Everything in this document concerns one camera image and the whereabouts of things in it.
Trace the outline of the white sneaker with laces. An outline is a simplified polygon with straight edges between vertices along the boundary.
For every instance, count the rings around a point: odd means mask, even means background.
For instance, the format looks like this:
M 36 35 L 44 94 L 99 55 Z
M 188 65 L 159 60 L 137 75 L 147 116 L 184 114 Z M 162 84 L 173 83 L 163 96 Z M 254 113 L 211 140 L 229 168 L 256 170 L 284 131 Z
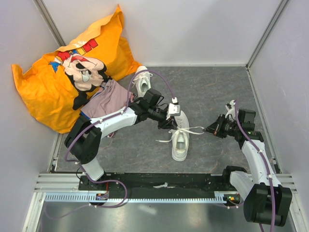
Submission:
M 157 140 L 157 142 L 172 142 L 172 158 L 175 161 L 184 161 L 189 149 L 190 134 L 201 135 L 204 133 L 204 127 L 190 127 L 189 120 L 184 111 L 181 111 L 179 116 L 175 116 L 175 119 L 178 127 L 176 130 L 169 131 L 169 133 L 171 133 L 171 138 L 169 140 Z

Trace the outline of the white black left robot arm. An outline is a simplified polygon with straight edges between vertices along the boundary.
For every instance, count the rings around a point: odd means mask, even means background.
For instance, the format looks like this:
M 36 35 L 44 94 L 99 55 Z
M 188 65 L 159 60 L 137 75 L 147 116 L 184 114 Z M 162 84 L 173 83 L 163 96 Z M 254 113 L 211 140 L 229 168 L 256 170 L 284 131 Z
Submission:
M 97 159 L 101 140 L 107 135 L 125 127 L 136 125 L 147 119 L 158 122 L 159 129 L 175 130 L 175 117 L 181 115 L 177 98 L 164 109 L 160 108 L 163 100 L 161 93 L 153 88 L 146 91 L 143 97 L 130 101 L 120 110 L 98 118 L 80 116 L 69 132 L 64 144 L 67 153 L 75 159 L 65 159 L 76 162 L 89 178 L 89 185 L 95 190 L 101 190 L 106 185 L 105 172 Z

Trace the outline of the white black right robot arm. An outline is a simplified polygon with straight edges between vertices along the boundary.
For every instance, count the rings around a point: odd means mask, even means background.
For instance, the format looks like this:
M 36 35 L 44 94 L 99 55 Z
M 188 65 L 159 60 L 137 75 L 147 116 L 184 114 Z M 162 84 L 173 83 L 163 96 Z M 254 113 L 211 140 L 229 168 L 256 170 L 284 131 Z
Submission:
M 271 168 L 265 152 L 264 138 L 255 131 L 256 112 L 240 109 L 236 115 L 219 115 L 204 129 L 219 138 L 234 137 L 249 164 L 251 175 L 239 167 L 226 167 L 222 187 L 234 188 L 243 199 L 243 212 L 248 222 L 282 227 L 285 225 L 292 192 L 284 187 Z

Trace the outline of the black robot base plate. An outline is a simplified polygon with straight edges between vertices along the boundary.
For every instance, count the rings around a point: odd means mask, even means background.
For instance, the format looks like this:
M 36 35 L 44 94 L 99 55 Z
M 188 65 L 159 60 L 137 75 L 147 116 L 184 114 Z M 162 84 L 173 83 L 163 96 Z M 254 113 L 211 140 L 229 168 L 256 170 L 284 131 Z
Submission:
M 212 174 L 163 174 L 163 173 L 107 173 L 103 180 L 122 182 L 127 188 L 127 196 L 201 196 L 203 193 L 215 191 L 236 191 L 229 183 L 226 175 Z M 155 189 L 153 186 L 167 182 L 175 188 Z

